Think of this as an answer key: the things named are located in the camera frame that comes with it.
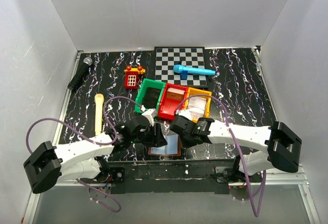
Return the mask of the brown leather card holder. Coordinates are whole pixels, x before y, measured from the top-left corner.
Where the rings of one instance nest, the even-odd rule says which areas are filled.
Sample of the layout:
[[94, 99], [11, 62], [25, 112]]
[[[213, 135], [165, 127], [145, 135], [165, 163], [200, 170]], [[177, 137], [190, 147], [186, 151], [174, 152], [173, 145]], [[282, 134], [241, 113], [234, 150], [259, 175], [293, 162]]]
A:
[[181, 141], [177, 134], [164, 136], [167, 145], [161, 147], [150, 147], [148, 149], [149, 155], [155, 156], [180, 156], [181, 155]]

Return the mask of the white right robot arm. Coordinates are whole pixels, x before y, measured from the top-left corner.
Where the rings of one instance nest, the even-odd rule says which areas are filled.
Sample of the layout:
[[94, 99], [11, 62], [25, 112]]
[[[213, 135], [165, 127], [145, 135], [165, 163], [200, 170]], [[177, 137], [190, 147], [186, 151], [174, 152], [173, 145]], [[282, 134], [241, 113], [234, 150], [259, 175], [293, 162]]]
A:
[[189, 110], [175, 116], [170, 130], [178, 134], [182, 146], [231, 144], [254, 149], [236, 159], [236, 171], [252, 176], [260, 171], [276, 168], [296, 173], [299, 168], [302, 140], [286, 124], [276, 121], [271, 126], [249, 127], [228, 124], [201, 117], [194, 122]]

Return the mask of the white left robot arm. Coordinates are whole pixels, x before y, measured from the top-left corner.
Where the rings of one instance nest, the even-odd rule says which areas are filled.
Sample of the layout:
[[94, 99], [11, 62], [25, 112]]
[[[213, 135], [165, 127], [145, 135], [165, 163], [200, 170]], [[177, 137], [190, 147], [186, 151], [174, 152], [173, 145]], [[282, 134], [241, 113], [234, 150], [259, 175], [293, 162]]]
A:
[[131, 144], [155, 148], [168, 144], [160, 123], [143, 115], [114, 128], [106, 128], [92, 138], [79, 136], [82, 140], [58, 146], [46, 141], [30, 152], [23, 166], [34, 194], [46, 192], [58, 182], [97, 178], [107, 170], [99, 157], [126, 150]]

